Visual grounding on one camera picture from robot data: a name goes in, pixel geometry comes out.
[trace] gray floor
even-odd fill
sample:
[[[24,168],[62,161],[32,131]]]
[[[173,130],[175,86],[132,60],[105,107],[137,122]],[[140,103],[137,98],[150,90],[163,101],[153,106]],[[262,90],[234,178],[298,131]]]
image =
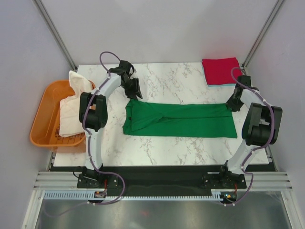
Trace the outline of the gray floor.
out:
[[[49,214],[80,201],[44,200]],[[41,213],[41,229],[290,229],[280,193],[251,192],[235,207],[207,201],[120,201],[81,206],[61,217]]]

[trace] marble surface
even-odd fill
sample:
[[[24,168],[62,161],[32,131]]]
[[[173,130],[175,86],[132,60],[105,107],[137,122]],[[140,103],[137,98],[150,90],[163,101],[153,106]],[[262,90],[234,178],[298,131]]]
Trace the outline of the marble surface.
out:
[[[234,86],[208,87],[201,63],[134,64],[143,101],[167,104],[225,103]],[[101,65],[81,65],[78,73],[100,85],[106,78]],[[108,122],[103,133],[102,158],[107,166],[170,166],[223,164],[232,157],[242,139],[247,114],[244,106],[233,113],[238,138],[147,137],[124,135],[125,106],[129,99],[118,88],[107,102]],[[82,166],[85,154],[57,153],[55,166]],[[268,164],[264,150],[251,164]]]

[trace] orange basket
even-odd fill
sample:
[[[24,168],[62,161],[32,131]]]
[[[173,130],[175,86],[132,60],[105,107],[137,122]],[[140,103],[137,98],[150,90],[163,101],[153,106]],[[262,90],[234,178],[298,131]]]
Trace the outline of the orange basket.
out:
[[[75,92],[69,80],[55,81],[45,89],[30,131],[30,141],[34,145],[56,150],[60,146],[79,146],[84,141],[85,133],[70,137],[59,135],[60,101],[72,95]]]

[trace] red fabric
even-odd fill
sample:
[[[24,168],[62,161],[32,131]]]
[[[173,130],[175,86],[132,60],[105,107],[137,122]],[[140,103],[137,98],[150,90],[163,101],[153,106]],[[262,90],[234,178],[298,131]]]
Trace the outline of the red fabric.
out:
[[[208,85],[222,85],[235,83],[231,77],[231,69],[239,67],[236,58],[219,59],[219,60],[202,60],[205,79]],[[242,75],[240,70],[234,70],[234,77]]]

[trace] green cloth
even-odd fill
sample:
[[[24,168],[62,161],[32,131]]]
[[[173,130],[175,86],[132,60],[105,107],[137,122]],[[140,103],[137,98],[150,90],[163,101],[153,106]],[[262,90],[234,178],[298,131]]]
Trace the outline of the green cloth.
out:
[[[131,99],[126,105],[126,135],[237,138],[225,104],[155,104]]]

